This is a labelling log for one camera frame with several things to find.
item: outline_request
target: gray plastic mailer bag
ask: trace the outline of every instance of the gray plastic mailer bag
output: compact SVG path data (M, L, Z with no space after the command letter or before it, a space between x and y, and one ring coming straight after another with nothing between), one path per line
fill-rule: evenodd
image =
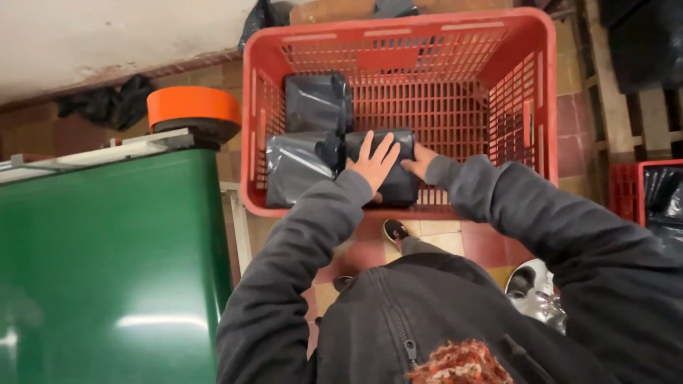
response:
M342 163L342 141L334 132L266 137L266 206L289 208L308 188L335 180Z
M285 78L285 132L352 130L351 90L340 73L292 74Z
M394 143L399 143L401 152L398 155L396 163L391 167L387 178L377 190L382 195L381 203L370 203L370 206L392 206L392 207L407 207L413 205L417 201L418 194L418 180L417 177L403 169L400 163L401 160L415 160L415 139L413 132L410 129L384 129L375 131L372 139L372 147L370 148L370 156L375 153L375 150L385 138L387 133L393 133ZM365 139L366 132L354 132L346 135L346 154L353 160L358 161L361 151L361 145Z

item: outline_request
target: green metal surface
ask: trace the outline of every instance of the green metal surface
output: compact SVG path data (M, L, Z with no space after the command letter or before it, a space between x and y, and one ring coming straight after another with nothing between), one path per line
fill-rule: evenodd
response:
M215 383L230 294L215 155L0 187L0 383Z

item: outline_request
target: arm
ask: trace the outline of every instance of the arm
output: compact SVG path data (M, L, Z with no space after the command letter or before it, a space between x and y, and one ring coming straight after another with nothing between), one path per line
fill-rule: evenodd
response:
M306 373L308 310L301 293L351 236L372 198L357 172L320 182L272 229L225 306L217 331L220 384L299 383Z
M426 182L465 218L488 222L545 261L562 290L567 336L624 382L673 383L683 358L683 257L649 230L561 191L519 163L436 157Z

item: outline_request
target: dark gray hoodie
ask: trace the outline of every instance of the dark gray hoodie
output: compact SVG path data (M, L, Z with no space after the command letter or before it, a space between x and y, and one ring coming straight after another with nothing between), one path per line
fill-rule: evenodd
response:
M545 261L567 336L519 314L468 260L440 267L424 254L355 278L327 310L308 359L301 293L372 197L362 176L345 171L301 197L242 276L219 325L218 383L406 383L413 363L468 339L485 342L517 384L683 383L683 255L664 257L645 228L519 163L439 156L426 178L465 219L490 223Z

